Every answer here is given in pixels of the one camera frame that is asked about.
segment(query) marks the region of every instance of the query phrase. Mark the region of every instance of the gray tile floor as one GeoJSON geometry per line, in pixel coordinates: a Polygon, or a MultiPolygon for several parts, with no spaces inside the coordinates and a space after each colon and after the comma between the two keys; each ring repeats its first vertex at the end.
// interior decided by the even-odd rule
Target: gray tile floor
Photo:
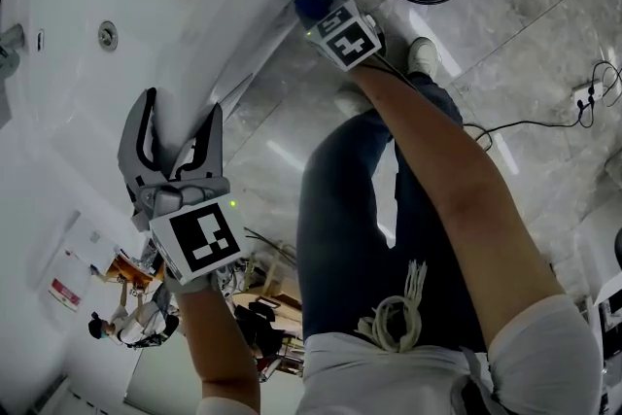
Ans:
{"type": "MultiPolygon", "coordinates": [[[[390,44],[393,55],[419,36],[433,39],[442,56],[437,82],[465,121],[488,127],[523,119],[572,122],[571,89],[588,81],[598,60],[620,62],[622,0],[451,0],[430,7],[358,1],[391,41],[402,41],[390,44]]],[[[299,30],[290,35],[225,124],[225,174],[247,224],[290,243],[305,162],[344,121],[332,103],[344,75],[302,38],[299,30]]],[[[610,109],[599,102],[590,129],[515,127],[496,134],[489,152],[538,247],[573,294],[584,289],[573,229],[616,189],[604,163],[622,147],[621,119],[622,102],[610,109]]],[[[374,177],[378,223],[389,239],[396,171],[390,147],[374,177]]]]}

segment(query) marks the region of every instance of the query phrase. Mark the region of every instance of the jeans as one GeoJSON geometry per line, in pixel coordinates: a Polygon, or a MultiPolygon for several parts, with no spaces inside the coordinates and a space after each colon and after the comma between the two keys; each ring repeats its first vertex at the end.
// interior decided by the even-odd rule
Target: jeans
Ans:
{"type": "MultiPolygon", "coordinates": [[[[456,123],[449,94],[427,75],[415,87],[456,123]]],[[[376,221],[371,177],[393,139],[375,110],[356,116],[318,147],[304,172],[297,232],[303,335],[355,334],[359,318],[391,295],[403,295],[408,263],[427,262],[418,345],[485,351],[481,329],[451,243],[436,210],[396,147],[394,248],[376,221]]]]}

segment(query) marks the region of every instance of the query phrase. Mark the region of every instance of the person in background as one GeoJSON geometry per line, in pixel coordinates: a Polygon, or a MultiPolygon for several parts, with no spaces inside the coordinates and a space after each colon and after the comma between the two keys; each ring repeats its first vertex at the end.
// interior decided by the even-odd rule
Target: person in background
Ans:
{"type": "MultiPolygon", "coordinates": [[[[298,414],[588,415],[601,394],[596,339],[564,294],[486,153],[413,44],[408,86],[369,59],[351,118],[310,158],[297,265],[305,338],[298,414]],[[396,245],[371,177],[396,141],[396,245]],[[474,352],[488,354],[492,373],[474,352]]],[[[255,415],[258,374],[214,277],[165,276],[201,379],[199,415],[255,415]]]]}
{"type": "Polygon", "coordinates": [[[121,299],[109,321],[101,320],[97,313],[91,315],[88,331],[95,339],[110,337],[117,344],[135,344],[136,342],[158,334],[166,328],[165,313],[170,302],[171,294],[165,286],[160,285],[154,298],[143,303],[143,295],[138,294],[138,306],[131,313],[127,313],[127,280],[122,281],[121,299]]]}

